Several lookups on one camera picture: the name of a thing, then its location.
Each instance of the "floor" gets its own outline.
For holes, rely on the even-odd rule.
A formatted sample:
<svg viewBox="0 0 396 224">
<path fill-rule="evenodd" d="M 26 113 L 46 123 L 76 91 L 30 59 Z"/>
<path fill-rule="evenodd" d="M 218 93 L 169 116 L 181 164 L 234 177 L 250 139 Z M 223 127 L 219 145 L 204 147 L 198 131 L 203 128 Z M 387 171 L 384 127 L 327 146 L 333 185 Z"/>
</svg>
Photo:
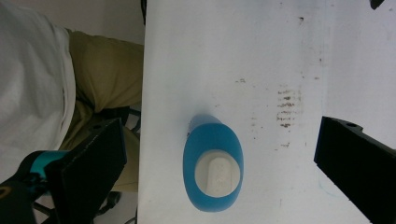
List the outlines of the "floor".
<svg viewBox="0 0 396 224">
<path fill-rule="evenodd" d="M 104 35 L 111 38 L 144 44 L 145 26 L 139 0 L 10 0 L 17 5 L 33 8 L 46 15 L 55 24 L 71 30 L 80 30 L 89 35 Z M 41 199 L 47 206 L 50 197 Z M 134 217 L 137 193 L 123 193 L 120 202 L 107 213 L 97 217 L 95 224 L 123 224 Z M 36 216 L 40 223 L 46 217 Z"/>
</svg>

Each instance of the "white tabletop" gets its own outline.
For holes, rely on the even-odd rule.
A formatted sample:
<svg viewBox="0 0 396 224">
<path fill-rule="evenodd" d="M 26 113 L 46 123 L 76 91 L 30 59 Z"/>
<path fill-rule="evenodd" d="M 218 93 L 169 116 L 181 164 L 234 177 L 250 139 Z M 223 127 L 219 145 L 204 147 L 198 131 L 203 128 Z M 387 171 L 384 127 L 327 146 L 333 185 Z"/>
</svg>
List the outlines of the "white tabletop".
<svg viewBox="0 0 396 224">
<path fill-rule="evenodd" d="M 322 115 L 396 146 L 395 11 L 393 1 L 376 11 L 361 0 L 148 1 L 139 223 L 369 223 L 313 158 Z M 197 210 L 184 188 L 200 113 L 232 128 L 245 156 L 239 197 L 220 213 Z"/>
</svg>

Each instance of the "white shirt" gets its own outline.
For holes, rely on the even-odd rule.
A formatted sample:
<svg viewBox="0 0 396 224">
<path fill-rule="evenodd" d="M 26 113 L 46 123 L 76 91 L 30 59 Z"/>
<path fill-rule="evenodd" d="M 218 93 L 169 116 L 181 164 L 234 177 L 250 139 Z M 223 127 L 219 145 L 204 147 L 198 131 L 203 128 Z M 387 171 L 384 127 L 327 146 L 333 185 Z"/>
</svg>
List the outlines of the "white shirt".
<svg viewBox="0 0 396 224">
<path fill-rule="evenodd" d="M 0 183 L 31 152 L 59 148 L 75 100 L 66 30 L 0 0 Z"/>
</svg>

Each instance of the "black object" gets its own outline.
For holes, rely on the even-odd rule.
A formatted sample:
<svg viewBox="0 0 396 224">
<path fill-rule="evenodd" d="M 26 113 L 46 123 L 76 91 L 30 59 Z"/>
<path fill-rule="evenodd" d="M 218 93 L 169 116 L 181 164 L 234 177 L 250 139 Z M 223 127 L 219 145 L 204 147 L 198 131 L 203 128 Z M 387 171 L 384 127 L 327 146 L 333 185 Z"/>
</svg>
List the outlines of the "black object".
<svg viewBox="0 0 396 224">
<path fill-rule="evenodd" d="M 139 117 L 136 125 L 132 128 L 133 133 L 137 133 L 140 130 L 141 122 L 142 122 L 142 112 L 134 109 L 129 109 L 129 114 Z"/>
<path fill-rule="evenodd" d="M 43 186 L 56 214 L 44 223 L 91 223 L 126 163 L 121 128 L 119 119 L 95 125 L 87 139 L 45 167 L 46 180 L 30 173 L 41 152 L 26 157 L 18 172 L 0 185 L 0 223 L 35 223 L 32 203 L 44 192 Z"/>
<path fill-rule="evenodd" d="M 103 206 L 99 211 L 96 213 L 97 216 L 101 216 L 102 214 L 106 213 L 108 210 L 112 209 L 121 199 L 121 193 L 112 191 L 108 193 L 106 199 L 106 205 Z"/>
<path fill-rule="evenodd" d="M 121 119 L 121 124 L 125 125 L 128 120 L 130 108 L 129 106 L 111 108 L 111 109 L 103 109 L 99 114 L 102 115 L 105 119 Z"/>
<path fill-rule="evenodd" d="M 374 224 L 396 223 L 396 152 L 340 119 L 323 117 L 315 162 Z"/>
<path fill-rule="evenodd" d="M 146 25 L 146 14 L 147 14 L 147 10 L 148 10 L 148 1 L 140 0 L 140 7 L 142 9 L 143 24 Z"/>
<path fill-rule="evenodd" d="M 137 207 L 136 212 L 134 213 L 134 217 L 126 221 L 125 224 L 131 224 L 132 222 L 134 222 L 134 224 L 137 224 Z"/>
<path fill-rule="evenodd" d="M 376 10 L 383 2 L 384 0 L 370 0 L 370 5 L 373 10 Z"/>
</svg>

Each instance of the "person's leg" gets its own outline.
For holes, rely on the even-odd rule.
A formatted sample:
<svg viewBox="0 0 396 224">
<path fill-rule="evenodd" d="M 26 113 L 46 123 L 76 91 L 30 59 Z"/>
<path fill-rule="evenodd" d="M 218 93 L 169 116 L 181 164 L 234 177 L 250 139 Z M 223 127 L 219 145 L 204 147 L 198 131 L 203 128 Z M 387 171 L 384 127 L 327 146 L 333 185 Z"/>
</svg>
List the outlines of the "person's leg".
<svg viewBox="0 0 396 224">
<path fill-rule="evenodd" d="M 95 113 L 141 102 L 143 46 L 82 32 L 69 34 L 77 88 Z"/>
<path fill-rule="evenodd" d="M 77 85 L 76 108 L 61 149 L 73 149 L 103 120 L 105 108 L 141 102 L 143 46 L 102 36 L 69 32 Z M 127 164 L 113 190 L 137 191 L 139 140 L 124 128 Z"/>
</svg>

